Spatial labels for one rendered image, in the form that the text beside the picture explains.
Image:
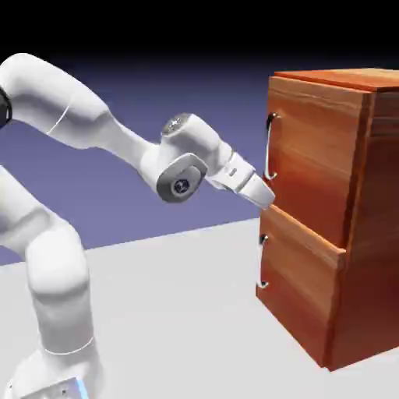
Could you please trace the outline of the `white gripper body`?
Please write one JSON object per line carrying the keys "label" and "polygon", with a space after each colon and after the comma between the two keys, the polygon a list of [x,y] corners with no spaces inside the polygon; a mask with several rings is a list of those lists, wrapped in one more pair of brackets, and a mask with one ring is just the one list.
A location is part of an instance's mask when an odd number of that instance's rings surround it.
{"label": "white gripper body", "polygon": [[254,173],[238,194],[260,209],[267,209],[275,200],[275,194],[258,174]]}

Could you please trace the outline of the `large wooden cabinet door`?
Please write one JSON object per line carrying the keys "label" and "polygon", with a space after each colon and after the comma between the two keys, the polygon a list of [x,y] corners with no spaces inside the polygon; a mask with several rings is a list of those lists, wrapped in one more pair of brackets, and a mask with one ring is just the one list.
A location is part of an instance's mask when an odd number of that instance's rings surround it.
{"label": "large wooden cabinet door", "polygon": [[270,78],[270,185],[275,204],[336,247],[345,247],[353,209],[358,147],[370,92]]}

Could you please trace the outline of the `reddish wooden cabinet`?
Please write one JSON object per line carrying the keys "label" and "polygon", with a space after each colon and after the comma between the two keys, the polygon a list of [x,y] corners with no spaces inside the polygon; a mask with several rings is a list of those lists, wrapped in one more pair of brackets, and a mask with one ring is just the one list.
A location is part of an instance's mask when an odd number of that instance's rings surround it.
{"label": "reddish wooden cabinet", "polygon": [[276,72],[306,82],[368,91],[369,117],[358,147],[346,260],[327,352],[329,370],[399,348],[399,71],[329,69]]}

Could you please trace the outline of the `small wooden cabinet door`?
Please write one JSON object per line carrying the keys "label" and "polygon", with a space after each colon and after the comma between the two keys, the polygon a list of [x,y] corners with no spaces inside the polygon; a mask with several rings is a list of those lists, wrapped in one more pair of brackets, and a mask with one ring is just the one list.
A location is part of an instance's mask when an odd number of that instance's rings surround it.
{"label": "small wooden cabinet door", "polygon": [[338,274],[346,250],[276,206],[261,213],[256,296],[320,366],[327,364]]}

